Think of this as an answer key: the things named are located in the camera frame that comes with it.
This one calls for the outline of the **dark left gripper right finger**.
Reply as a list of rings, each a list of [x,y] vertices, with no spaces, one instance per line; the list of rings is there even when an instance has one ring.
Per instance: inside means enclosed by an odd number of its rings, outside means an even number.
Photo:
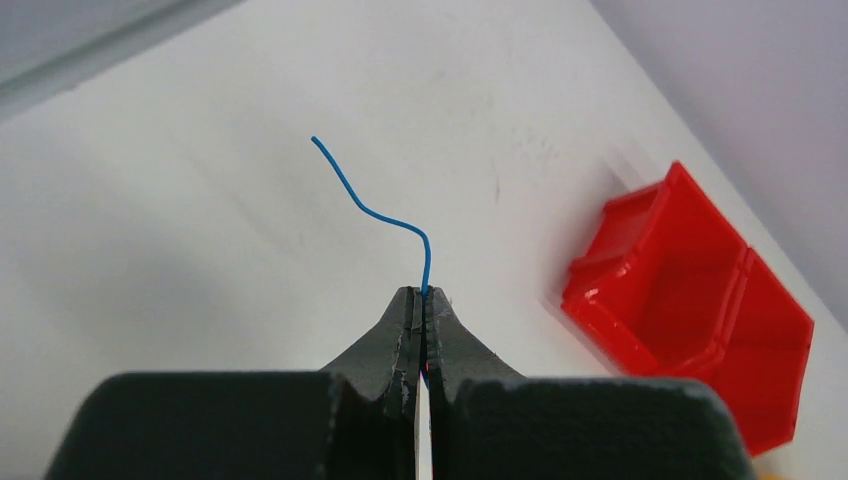
[[[752,479],[728,408],[672,378],[528,377],[460,322],[423,305],[437,479]]]

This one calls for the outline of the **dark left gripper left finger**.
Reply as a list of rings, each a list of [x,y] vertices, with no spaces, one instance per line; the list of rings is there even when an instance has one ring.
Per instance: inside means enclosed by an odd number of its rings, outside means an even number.
[[[50,479],[412,479],[422,300],[313,371],[126,372],[81,403]]]

